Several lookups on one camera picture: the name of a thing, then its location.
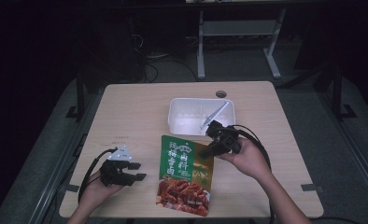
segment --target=food package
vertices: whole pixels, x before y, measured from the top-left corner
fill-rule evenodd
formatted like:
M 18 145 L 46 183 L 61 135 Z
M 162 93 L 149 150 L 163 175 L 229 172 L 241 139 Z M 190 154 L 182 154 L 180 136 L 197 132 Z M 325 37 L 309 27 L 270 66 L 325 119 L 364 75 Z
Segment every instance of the food package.
M 162 136 L 157 205 L 207 216 L 214 157 L 199 156 L 206 148 L 189 140 Z

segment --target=human arm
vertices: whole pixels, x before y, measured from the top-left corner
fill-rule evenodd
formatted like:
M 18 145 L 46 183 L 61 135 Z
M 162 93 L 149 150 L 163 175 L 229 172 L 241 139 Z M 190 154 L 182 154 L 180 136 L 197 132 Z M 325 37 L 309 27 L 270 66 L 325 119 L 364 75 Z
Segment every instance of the human arm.
M 257 180 L 268 196 L 279 223 L 310 223 L 272 174 L 257 147 L 244 138 L 239 138 L 238 142 L 241 146 L 238 154 L 225 153 L 219 158 L 229 161 L 240 172 Z
M 89 185 L 85 188 L 76 211 L 74 211 L 73 215 L 68 219 L 68 224 L 86 223 L 94 209 L 99 207 L 111 195 L 123 188 L 121 185 L 106 187 L 99 176 L 100 171 L 90 176 Z

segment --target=wooden table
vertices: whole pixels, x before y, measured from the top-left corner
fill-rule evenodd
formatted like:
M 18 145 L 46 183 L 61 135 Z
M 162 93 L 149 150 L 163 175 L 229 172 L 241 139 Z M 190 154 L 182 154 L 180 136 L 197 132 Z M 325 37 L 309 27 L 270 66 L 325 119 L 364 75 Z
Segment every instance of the wooden table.
M 273 173 L 304 213 L 308 217 L 323 214 L 317 193 L 302 189 L 302 185 L 312 184 L 312 180 L 274 86 L 270 82 L 257 81 L 108 86 L 70 185 L 79 186 L 93 159 L 102 151 L 119 145 L 129 148 L 134 158 L 132 162 L 142 164 L 134 174 L 147 173 L 147 176 L 113 195 L 93 212 L 93 216 L 199 217 L 155 204 L 161 136 L 172 135 L 208 144 L 209 137 L 171 134 L 167 118 L 172 99 L 215 99 L 216 91 L 227 92 L 226 98 L 234 102 L 236 123 L 249 127 L 258 135 L 269 153 Z M 71 216 L 78 205 L 77 196 L 76 192 L 66 192 L 61 216 Z M 254 179 L 242 175 L 227 161 L 215 159 L 207 217 L 269 217 L 268 198 Z

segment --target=white plastic container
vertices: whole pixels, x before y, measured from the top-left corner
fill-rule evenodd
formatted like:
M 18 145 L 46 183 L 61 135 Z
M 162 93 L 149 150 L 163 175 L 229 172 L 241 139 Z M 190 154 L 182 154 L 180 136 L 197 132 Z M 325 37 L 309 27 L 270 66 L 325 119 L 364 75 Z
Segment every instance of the white plastic container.
M 170 103 L 168 124 L 173 134 L 205 135 L 207 130 L 201 129 L 206 118 L 228 104 L 214 120 L 224 127 L 235 124 L 234 103 L 226 99 L 175 98 Z

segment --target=right hand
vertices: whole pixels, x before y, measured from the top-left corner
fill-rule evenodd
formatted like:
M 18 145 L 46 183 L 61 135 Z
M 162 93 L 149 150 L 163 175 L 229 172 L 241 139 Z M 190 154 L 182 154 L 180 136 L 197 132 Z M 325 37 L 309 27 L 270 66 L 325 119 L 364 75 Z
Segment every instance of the right hand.
M 238 138 L 241 146 L 238 154 L 224 153 L 218 158 L 232 163 L 240 172 L 256 180 L 271 174 L 263 155 L 258 148 L 246 138 Z

